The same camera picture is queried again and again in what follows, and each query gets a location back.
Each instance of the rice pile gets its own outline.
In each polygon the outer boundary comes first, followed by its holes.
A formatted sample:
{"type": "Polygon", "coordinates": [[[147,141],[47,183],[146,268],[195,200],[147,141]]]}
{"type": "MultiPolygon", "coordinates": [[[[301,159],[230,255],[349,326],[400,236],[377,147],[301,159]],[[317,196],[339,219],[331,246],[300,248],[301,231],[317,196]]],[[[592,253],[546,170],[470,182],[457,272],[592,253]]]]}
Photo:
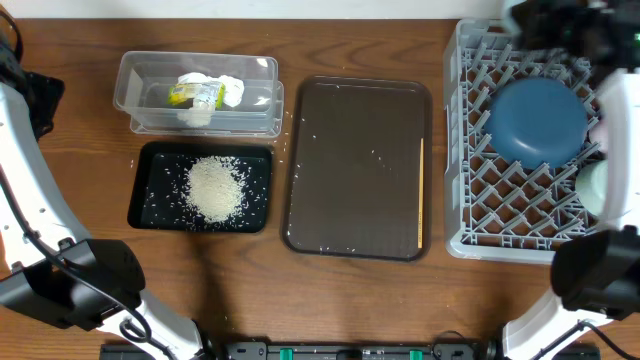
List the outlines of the rice pile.
{"type": "Polygon", "coordinates": [[[198,160],[187,175],[187,206],[207,223],[219,223],[242,214],[246,175],[230,156],[211,156],[198,160]]]}

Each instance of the wooden table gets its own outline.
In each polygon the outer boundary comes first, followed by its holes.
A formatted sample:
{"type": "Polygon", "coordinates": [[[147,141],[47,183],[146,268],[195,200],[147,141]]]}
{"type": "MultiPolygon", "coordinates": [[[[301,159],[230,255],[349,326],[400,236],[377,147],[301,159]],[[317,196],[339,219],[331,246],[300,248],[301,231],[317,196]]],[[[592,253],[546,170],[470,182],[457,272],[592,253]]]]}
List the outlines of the wooden table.
{"type": "MultiPolygon", "coordinates": [[[[21,20],[25,69],[63,79],[53,133],[40,141],[58,185],[96,238],[124,240],[147,287],[216,339],[426,343],[449,329],[487,339],[549,286],[549,268],[459,260],[444,247],[446,133],[442,55],[456,21],[21,20]],[[113,107],[128,50],[266,55],[279,62],[284,129],[275,150],[266,229],[256,235],[132,229],[126,221],[138,152],[159,137],[129,130],[113,107]],[[430,253],[414,264],[302,256],[278,229],[296,90],[310,75],[414,80],[433,94],[433,225],[430,253]]],[[[0,276],[8,271],[3,268],[0,276]]],[[[640,353],[640,320],[605,328],[640,353]]],[[[96,359],[97,331],[58,330],[0,308],[0,358],[96,359]]],[[[605,358],[615,358],[597,341],[605,358]]]]}

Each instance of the dish rack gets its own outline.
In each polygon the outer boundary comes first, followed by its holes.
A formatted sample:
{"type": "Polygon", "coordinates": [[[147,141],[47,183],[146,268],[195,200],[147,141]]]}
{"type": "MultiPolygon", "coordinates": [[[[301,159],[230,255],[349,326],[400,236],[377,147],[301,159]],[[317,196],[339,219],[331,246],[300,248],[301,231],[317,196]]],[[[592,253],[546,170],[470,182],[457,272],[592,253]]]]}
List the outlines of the dish rack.
{"type": "Polygon", "coordinates": [[[601,159],[584,143],[560,168],[526,170],[490,146],[484,124],[496,91],[512,81],[546,77],[563,82],[583,102],[589,129],[599,120],[589,87],[588,60],[561,50],[518,51],[499,21],[461,20],[444,54],[447,113],[445,236],[455,257],[550,264],[554,249],[589,233],[596,223],[578,201],[575,178],[601,159]]]}

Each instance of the clear plastic container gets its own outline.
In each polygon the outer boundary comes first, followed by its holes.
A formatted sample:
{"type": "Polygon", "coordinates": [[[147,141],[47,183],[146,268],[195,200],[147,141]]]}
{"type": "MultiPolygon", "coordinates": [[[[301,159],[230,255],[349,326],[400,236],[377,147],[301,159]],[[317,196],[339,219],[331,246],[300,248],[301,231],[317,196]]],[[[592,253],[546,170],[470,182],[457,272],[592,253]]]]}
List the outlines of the clear plastic container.
{"type": "Polygon", "coordinates": [[[138,134],[275,137],[282,127],[283,100],[278,63],[270,57],[130,51],[120,63],[113,103],[131,115],[131,130],[138,134]],[[190,72],[242,80],[241,103],[223,104],[208,125],[188,126],[178,118],[187,109],[177,109],[167,100],[178,77],[190,72]]]}

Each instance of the blue bowl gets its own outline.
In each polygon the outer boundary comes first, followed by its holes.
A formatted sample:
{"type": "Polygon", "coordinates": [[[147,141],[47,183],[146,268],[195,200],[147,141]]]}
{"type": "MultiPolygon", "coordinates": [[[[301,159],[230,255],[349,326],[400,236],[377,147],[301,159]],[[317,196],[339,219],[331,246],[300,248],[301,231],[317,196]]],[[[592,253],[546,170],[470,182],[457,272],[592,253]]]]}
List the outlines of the blue bowl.
{"type": "Polygon", "coordinates": [[[546,162],[560,167],[575,157],[587,135],[587,112],[557,80],[528,78],[500,90],[491,103],[485,130],[491,146],[509,163],[525,169],[546,162]]]}

